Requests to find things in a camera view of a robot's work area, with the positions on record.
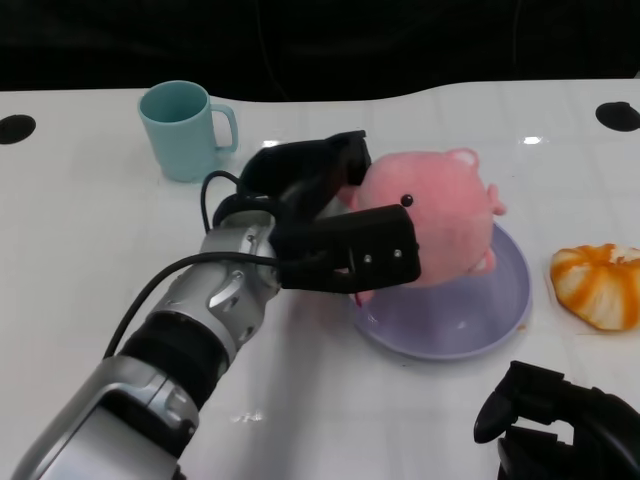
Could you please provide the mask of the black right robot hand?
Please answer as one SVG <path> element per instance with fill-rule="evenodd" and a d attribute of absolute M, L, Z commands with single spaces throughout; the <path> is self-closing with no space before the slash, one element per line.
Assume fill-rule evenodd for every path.
<path fill-rule="evenodd" d="M 639 413 L 559 372 L 513 361 L 482 406 L 478 444 L 498 441 L 500 479 L 637 479 Z"/>

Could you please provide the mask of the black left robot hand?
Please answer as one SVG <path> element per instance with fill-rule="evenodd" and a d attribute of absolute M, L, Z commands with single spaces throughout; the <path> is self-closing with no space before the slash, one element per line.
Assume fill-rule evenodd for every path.
<path fill-rule="evenodd" d="M 371 157 L 363 130 L 259 150 L 240 189 L 275 220 L 269 243 L 287 289 L 353 294 L 416 280 L 418 242 L 399 204 L 322 211 L 344 187 L 363 184 Z"/>

